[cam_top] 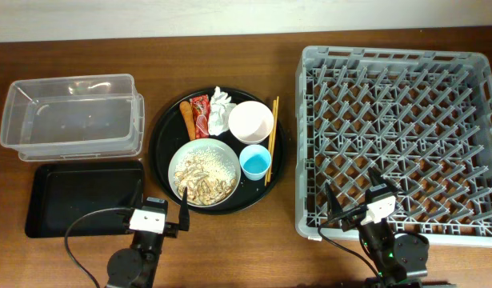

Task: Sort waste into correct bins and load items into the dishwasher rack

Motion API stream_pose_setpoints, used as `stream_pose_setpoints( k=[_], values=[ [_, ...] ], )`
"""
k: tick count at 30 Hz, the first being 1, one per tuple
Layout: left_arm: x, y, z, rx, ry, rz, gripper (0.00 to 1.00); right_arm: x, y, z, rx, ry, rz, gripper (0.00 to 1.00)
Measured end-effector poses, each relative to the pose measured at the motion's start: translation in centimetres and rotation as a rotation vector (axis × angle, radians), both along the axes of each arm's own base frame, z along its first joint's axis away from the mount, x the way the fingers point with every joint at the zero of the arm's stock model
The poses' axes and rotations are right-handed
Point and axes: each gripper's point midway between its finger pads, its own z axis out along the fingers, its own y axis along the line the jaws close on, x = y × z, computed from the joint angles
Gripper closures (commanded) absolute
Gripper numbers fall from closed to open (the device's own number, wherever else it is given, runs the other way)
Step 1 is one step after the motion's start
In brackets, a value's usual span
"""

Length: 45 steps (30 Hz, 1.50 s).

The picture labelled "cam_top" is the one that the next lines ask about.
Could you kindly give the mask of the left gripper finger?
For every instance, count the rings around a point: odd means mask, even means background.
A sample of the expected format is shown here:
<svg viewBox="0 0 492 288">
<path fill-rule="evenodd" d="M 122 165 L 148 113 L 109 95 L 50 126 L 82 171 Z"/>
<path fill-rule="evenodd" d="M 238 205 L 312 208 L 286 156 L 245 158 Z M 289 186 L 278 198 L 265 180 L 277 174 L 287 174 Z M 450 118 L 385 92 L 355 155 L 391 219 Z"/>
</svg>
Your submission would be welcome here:
<svg viewBox="0 0 492 288">
<path fill-rule="evenodd" d="M 178 213 L 178 229 L 188 231 L 190 229 L 190 213 L 188 206 L 188 188 L 185 187 L 182 195 L 180 211 Z"/>
<path fill-rule="evenodd" d="M 127 206 L 129 208 L 139 208 L 142 204 L 143 198 L 143 184 L 142 180 L 139 179 L 134 187 L 133 193 L 130 196 L 129 201 L 127 202 Z"/>
</svg>

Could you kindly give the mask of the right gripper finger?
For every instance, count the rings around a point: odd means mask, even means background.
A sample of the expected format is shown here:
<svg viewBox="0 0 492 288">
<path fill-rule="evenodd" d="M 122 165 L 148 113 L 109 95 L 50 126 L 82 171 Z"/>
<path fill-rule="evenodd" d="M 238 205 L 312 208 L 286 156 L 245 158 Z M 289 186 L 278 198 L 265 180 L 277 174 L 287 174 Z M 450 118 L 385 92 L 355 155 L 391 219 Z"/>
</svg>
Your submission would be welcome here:
<svg viewBox="0 0 492 288">
<path fill-rule="evenodd" d="M 371 182 L 370 191 L 372 193 L 396 194 L 398 192 L 398 188 L 391 181 L 384 179 L 382 174 L 375 168 L 369 168 L 368 175 Z"/>
<path fill-rule="evenodd" d="M 337 197 L 334 195 L 334 192 L 332 191 L 330 184 L 328 182 L 325 183 L 325 188 L 326 188 L 326 196 L 328 199 L 328 219 L 340 220 L 341 218 L 343 218 L 342 207 Z"/>
</svg>

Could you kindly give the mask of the grey plate with food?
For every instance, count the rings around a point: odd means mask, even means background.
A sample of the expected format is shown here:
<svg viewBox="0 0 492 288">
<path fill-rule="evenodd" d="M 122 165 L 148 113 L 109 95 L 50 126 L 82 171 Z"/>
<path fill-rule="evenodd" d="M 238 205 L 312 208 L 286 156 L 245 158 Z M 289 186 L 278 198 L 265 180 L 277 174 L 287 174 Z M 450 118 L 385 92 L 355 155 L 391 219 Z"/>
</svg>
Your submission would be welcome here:
<svg viewBox="0 0 492 288">
<path fill-rule="evenodd" d="M 168 167 L 174 195 L 197 208 L 224 203 L 238 188 L 241 167 L 236 153 L 213 138 L 190 141 L 175 153 Z"/>
</svg>

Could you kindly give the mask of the blue cup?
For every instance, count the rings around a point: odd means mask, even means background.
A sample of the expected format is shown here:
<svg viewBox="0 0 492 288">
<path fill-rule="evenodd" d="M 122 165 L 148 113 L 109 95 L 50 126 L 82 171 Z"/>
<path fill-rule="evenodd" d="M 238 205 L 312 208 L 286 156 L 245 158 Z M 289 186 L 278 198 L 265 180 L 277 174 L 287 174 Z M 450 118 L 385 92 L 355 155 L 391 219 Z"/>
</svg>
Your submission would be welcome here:
<svg viewBox="0 0 492 288">
<path fill-rule="evenodd" d="M 251 181 L 262 179 L 270 168 L 271 163 L 270 152 L 261 145 L 248 145 L 239 155 L 239 164 L 242 171 Z"/>
</svg>

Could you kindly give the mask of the orange sausage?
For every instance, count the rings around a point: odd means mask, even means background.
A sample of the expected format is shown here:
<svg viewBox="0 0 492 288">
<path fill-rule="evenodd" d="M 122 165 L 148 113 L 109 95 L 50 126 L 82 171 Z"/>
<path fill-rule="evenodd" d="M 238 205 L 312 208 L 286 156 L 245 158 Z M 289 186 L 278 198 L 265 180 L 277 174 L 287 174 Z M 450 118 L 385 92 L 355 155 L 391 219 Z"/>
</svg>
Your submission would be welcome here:
<svg viewBox="0 0 492 288">
<path fill-rule="evenodd" d="M 189 139 L 193 141 L 196 139 L 196 129 L 193 119 L 192 106 L 188 101 L 183 101 L 180 103 L 179 109 L 185 122 Z"/>
</svg>

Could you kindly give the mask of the red snack wrapper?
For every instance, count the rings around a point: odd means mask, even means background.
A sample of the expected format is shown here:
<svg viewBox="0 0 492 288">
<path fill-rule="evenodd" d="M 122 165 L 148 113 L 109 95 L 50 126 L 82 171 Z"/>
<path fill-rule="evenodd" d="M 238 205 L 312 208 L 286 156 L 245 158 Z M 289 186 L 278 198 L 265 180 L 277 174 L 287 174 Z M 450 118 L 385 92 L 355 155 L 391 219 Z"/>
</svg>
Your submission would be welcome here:
<svg viewBox="0 0 492 288">
<path fill-rule="evenodd" d="M 210 136 L 208 131 L 208 117 L 210 114 L 210 100 L 207 94 L 194 97 L 190 100 L 194 125 L 195 125 L 195 137 L 208 138 Z"/>
</svg>

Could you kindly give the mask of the white tissue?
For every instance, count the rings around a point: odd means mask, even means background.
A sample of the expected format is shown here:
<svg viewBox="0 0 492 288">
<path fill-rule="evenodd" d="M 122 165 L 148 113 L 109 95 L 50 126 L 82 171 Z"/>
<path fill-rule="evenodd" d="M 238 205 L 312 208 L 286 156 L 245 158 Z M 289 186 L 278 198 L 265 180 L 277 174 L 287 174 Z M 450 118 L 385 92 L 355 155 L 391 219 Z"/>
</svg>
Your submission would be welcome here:
<svg viewBox="0 0 492 288">
<path fill-rule="evenodd" d="M 210 99 L 210 114 L 208 117 L 208 131 L 212 136 L 229 130 L 229 116 L 231 111 L 236 107 L 236 103 L 232 103 L 231 96 L 227 92 L 221 90 L 219 86 L 214 88 L 214 94 Z"/>
</svg>

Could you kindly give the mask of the white bowl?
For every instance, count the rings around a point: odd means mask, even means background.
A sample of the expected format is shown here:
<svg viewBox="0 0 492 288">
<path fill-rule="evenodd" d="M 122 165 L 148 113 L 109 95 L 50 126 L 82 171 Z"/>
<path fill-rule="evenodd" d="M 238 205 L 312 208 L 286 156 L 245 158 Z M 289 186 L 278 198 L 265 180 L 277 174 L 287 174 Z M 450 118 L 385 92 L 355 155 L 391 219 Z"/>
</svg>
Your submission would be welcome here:
<svg viewBox="0 0 492 288">
<path fill-rule="evenodd" d="M 262 102 L 237 104 L 228 119 L 230 132 L 244 144 L 259 144 L 274 128 L 273 112 Z"/>
</svg>

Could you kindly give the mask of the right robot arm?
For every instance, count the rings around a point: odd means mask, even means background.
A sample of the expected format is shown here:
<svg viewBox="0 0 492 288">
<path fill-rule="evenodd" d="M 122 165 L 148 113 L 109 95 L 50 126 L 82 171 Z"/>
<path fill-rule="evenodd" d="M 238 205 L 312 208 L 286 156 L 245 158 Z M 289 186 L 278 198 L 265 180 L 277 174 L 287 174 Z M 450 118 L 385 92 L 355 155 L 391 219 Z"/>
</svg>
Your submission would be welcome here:
<svg viewBox="0 0 492 288">
<path fill-rule="evenodd" d="M 449 283 L 424 283 L 428 275 L 426 263 L 430 242 L 427 237 L 402 230 L 392 231 L 387 218 L 396 211 L 396 197 L 400 190 L 382 174 L 368 169 L 371 186 L 365 192 L 365 201 L 344 210 L 329 183 L 325 184 L 330 208 L 327 220 L 318 227 L 321 238 L 333 246 L 362 260 L 374 273 L 364 281 L 364 287 L 381 288 L 439 288 Z M 339 222 L 344 232 L 358 230 L 358 240 L 364 255 L 360 255 L 326 237 L 322 230 Z"/>
</svg>

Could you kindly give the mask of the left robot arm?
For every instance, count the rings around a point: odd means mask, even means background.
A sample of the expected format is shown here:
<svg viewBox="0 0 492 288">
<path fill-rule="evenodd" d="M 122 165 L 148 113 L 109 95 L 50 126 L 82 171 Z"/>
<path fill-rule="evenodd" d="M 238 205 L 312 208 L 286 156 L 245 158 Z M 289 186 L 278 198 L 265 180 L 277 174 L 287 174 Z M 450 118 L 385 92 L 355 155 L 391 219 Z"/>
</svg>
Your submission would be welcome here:
<svg viewBox="0 0 492 288">
<path fill-rule="evenodd" d="M 141 183 L 125 206 L 123 225 L 134 233 L 128 248 L 115 252 L 107 263 L 108 287 L 152 287 L 165 238 L 176 238 L 190 228 L 187 191 L 182 194 L 178 222 L 168 222 L 168 203 L 159 198 L 142 200 Z"/>
</svg>

